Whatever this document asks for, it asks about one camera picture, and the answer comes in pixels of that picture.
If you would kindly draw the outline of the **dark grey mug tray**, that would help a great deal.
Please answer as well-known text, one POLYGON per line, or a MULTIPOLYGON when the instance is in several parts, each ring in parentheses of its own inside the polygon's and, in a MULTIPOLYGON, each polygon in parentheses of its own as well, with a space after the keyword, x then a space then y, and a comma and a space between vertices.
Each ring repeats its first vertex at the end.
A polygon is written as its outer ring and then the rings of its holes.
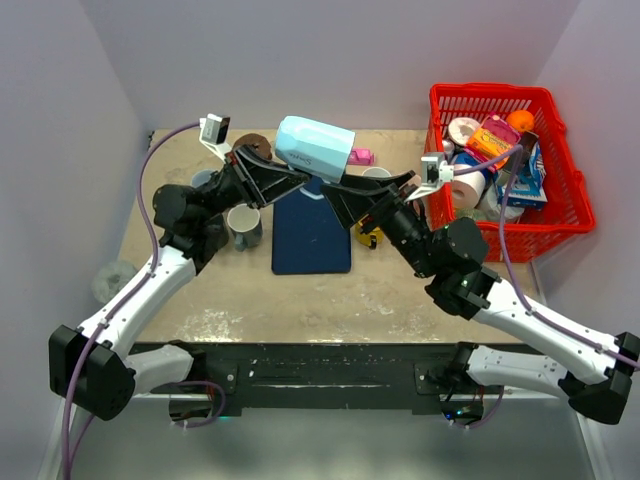
POLYGON ((234 237, 234 248, 243 252, 258 246, 263 237, 261 214, 246 204, 233 207, 227 214, 227 225, 234 237))

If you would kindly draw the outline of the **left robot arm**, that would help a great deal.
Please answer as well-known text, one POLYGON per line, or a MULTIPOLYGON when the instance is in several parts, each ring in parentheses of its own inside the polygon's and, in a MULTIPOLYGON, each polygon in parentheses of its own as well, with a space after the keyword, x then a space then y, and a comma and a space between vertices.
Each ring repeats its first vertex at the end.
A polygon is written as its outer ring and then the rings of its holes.
POLYGON ((184 342, 143 354, 130 350, 161 307, 194 279, 221 248, 223 215, 245 204, 264 208, 300 189, 310 176, 262 158, 250 146, 227 152, 207 183, 167 184, 154 193, 154 223, 164 234, 147 265, 101 311, 49 339, 50 388, 102 420, 116 417, 130 399, 176 384, 185 392, 207 380, 203 353, 184 342))

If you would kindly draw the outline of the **yellow mug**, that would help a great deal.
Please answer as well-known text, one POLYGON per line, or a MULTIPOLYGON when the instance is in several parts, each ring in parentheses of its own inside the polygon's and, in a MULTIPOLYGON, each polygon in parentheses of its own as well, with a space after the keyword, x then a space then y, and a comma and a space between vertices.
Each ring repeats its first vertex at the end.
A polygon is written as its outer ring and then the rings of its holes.
POLYGON ((370 250, 376 250, 384 240, 384 234, 379 227, 374 228, 369 233, 362 230, 363 225, 358 222, 354 226, 354 237, 358 243, 366 246, 370 250))

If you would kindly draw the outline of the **small light blue mug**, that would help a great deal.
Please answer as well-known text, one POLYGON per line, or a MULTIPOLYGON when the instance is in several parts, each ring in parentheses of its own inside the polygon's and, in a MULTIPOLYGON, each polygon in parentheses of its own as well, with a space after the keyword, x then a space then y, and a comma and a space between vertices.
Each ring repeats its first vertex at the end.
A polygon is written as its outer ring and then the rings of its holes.
POLYGON ((339 184, 354 146, 356 133, 316 120, 286 116, 275 137, 275 154, 290 169, 325 184, 339 184))

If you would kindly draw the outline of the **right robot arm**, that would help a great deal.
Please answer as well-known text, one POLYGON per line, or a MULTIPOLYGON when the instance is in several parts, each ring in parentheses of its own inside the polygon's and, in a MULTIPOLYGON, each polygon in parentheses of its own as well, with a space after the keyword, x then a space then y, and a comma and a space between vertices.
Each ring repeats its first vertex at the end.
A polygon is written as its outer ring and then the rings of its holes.
POLYGON ((530 299, 484 266, 488 245, 470 218, 437 230, 414 204, 410 173, 391 178, 346 175, 321 192, 340 224, 368 232, 380 228, 444 312, 503 331, 534 354, 462 345, 445 369, 459 393, 474 386, 512 386, 564 399, 581 415, 606 425, 620 422, 639 368, 639 339, 577 323, 530 299))

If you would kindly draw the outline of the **grey mug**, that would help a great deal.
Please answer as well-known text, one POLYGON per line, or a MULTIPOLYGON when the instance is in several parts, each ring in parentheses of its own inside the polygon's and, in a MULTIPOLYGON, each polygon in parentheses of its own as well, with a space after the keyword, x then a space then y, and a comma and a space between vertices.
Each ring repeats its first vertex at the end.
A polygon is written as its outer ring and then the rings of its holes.
POLYGON ((205 185, 211 179, 214 173, 216 173, 216 170, 213 169, 204 169, 198 171, 191 178, 191 186, 194 188, 198 188, 205 185))

